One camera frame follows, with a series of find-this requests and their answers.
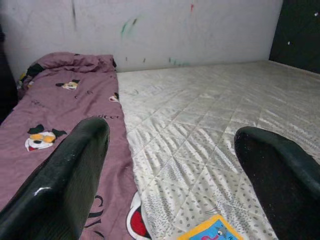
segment quilted pattern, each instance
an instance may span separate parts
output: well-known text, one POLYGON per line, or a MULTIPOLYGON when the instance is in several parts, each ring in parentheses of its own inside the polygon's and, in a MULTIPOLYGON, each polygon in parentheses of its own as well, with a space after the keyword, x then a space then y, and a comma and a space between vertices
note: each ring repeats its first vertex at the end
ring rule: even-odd
POLYGON ((270 61, 118 74, 134 176, 153 239, 221 214, 246 239, 277 239, 234 149, 244 126, 320 163, 320 76, 270 61))

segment colorful book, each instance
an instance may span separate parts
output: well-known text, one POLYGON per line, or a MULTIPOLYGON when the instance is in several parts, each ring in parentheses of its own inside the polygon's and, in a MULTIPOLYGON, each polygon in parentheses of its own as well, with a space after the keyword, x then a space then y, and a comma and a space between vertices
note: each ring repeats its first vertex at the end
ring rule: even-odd
POLYGON ((178 240, 243 240, 243 238, 221 215, 214 215, 180 236, 178 240))

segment purple blanket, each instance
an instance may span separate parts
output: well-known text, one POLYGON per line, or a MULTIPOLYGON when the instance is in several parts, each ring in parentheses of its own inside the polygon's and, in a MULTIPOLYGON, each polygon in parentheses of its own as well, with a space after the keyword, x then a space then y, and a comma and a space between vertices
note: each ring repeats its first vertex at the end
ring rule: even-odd
POLYGON ((0 127, 0 209, 79 121, 98 116, 110 144, 80 239, 132 239, 126 218, 137 188, 113 56, 48 54, 22 80, 23 98, 0 127))

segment bedding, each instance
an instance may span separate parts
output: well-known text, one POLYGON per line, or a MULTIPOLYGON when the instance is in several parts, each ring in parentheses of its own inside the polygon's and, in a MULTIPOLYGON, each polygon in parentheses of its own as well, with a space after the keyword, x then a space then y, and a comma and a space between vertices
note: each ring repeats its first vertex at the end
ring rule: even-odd
POLYGON ((80 239, 132 238, 127 215, 137 188, 114 65, 111 55, 60 52, 29 67, 22 99, 0 127, 0 209, 78 122, 96 116, 108 123, 110 142, 80 239))
POLYGON ((320 75, 260 61, 118 79, 152 239, 174 239, 215 214, 245 239, 277 239, 235 155, 234 136, 245 126, 272 131, 320 163, 320 75))

